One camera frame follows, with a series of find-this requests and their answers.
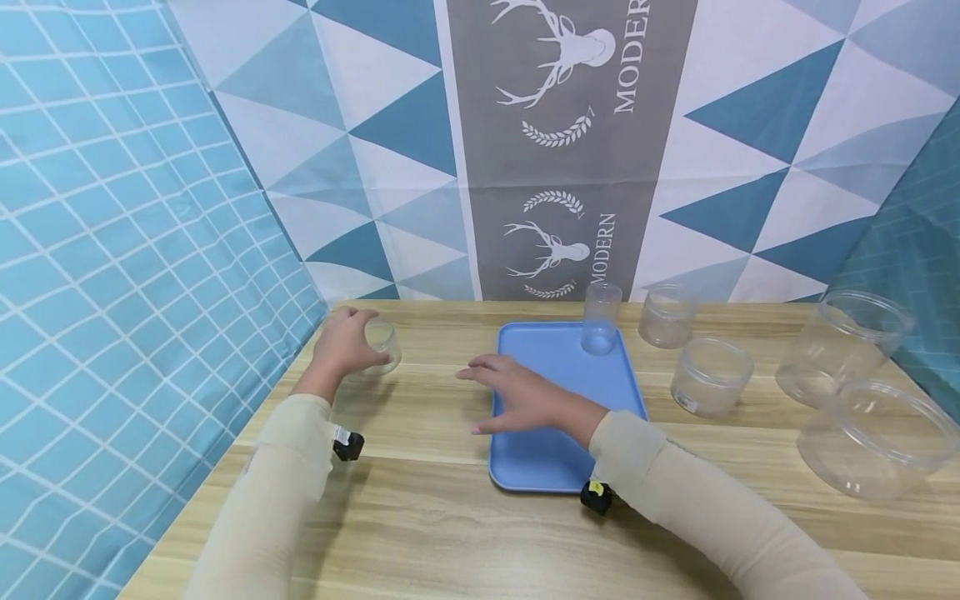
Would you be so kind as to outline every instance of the tabletop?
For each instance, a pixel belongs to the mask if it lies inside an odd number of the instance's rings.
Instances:
[[[471,436],[491,411],[489,391],[453,374],[493,352],[509,322],[578,320],[575,302],[358,301],[392,322],[403,361],[372,382],[347,382],[333,420],[362,432],[363,456],[335,461],[303,533],[294,598],[736,598],[706,558],[619,504],[605,518],[574,496],[502,492],[487,473],[488,440]],[[774,371],[812,311],[809,304],[704,305],[699,334],[748,350],[756,371],[740,404],[703,420],[670,397],[677,350],[636,333],[641,307],[620,328],[650,420],[677,442],[783,510],[827,548],[873,600],[960,596],[960,466],[953,461],[905,498],[868,504],[817,478],[796,439],[812,409],[786,396]],[[311,344],[120,594],[182,595],[221,505],[261,427],[306,367]],[[889,363],[879,375],[914,387]]]

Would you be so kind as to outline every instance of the clear jar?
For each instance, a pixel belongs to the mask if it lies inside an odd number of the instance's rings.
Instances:
[[[854,291],[827,294],[777,368],[780,388],[817,408],[847,381],[866,379],[913,329],[913,317],[893,302]]]
[[[754,374],[745,350],[718,338],[693,338],[680,351],[670,395],[697,417],[723,417],[743,394]]]
[[[610,353],[616,343],[616,319],[623,292],[608,281],[596,281],[587,288],[580,345],[595,356]]]
[[[367,321],[364,329],[367,336],[367,344],[377,352],[387,352],[390,354],[390,362],[386,365],[376,365],[368,367],[358,375],[363,377],[379,377],[396,369],[402,359],[400,351],[400,341],[396,337],[394,326],[382,317],[374,317]]]
[[[960,428],[940,407],[878,381],[829,396],[797,438],[821,479],[865,500],[896,498],[960,451]]]
[[[693,332],[697,304],[697,298],[682,285],[652,285],[647,288],[637,332],[651,346],[679,348],[686,344]]]

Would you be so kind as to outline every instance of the blue triangle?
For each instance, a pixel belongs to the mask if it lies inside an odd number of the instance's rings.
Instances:
[[[678,283],[697,296],[700,302],[727,302],[736,287],[750,256],[741,256],[716,265],[702,267],[660,283]]]
[[[960,95],[960,2],[913,0],[853,32],[850,39],[873,56]]]
[[[467,251],[467,232],[456,181],[423,194],[379,220],[454,250]]]
[[[443,72],[400,96],[350,133],[457,176]]]
[[[346,135],[305,160],[270,191],[336,204],[372,216],[363,179]]]
[[[329,262],[350,267],[367,275],[393,281],[390,263],[383,251],[373,221],[349,231],[311,254],[306,262]]]
[[[323,0],[315,12],[430,64],[440,64],[433,0]]]
[[[872,220],[873,217],[854,219],[756,255],[784,269],[830,283]]]
[[[387,287],[380,288],[375,292],[370,292],[366,296],[359,298],[359,300],[400,300],[400,293],[396,290],[396,286],[391,283]]]
[[[792,162],[843,41],[827,46],[687,118],[783,162]]]
[[[467,256],[398,281],[397,284],[441,300],[474,300],[473,280],[470,277],[470,262]]]
[[[883,204],[943,116],[928,114],[882,125],[796,166],[872,203]]]
[[[344,128],[313,17],[302,17],[243,63],[219,91]]]
[[[860,0],[785,0],[844,36],[850,32]]]
[[[782,169],[661,216],[744,252],[752,252],[788,171],[788,168]]]

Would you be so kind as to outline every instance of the hand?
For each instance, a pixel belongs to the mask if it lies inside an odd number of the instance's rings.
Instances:
[[[373,350],[364,333],[370,319],[379,315],[369,308],[357,310],[352,306],[341,306],[327,316],[320,339],[313,347],[310,366],[319,365],[348,375],[389,363],[390,354]]]
[[[474,434],[554,427],[586,448],[593,431],[609,412],[603,406],[551,383],[510,356],[477,356],[469,362],[468,369],[456,376],[493,388],[503,398],[503,414],[477,424],[473,428]]]
[[[388,352],[377,352],[367,344],[364,329],[375,310],[341,306],[324,321],[324,330],[313,347],[313,359],[290,394],[313,394],[333,402],[344,377],[390,362]]]

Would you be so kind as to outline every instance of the wrist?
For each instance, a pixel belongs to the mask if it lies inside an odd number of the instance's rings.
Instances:
[[[583,448],[589,448],[593,432],[609,412],[610,409],[605,406],[570,394],[557,415],[555,426]]]
[[[348,371],[334,361],[314,360],[307,366],[290,394],[320,396],[332,405],[337,388],[347,375]]]

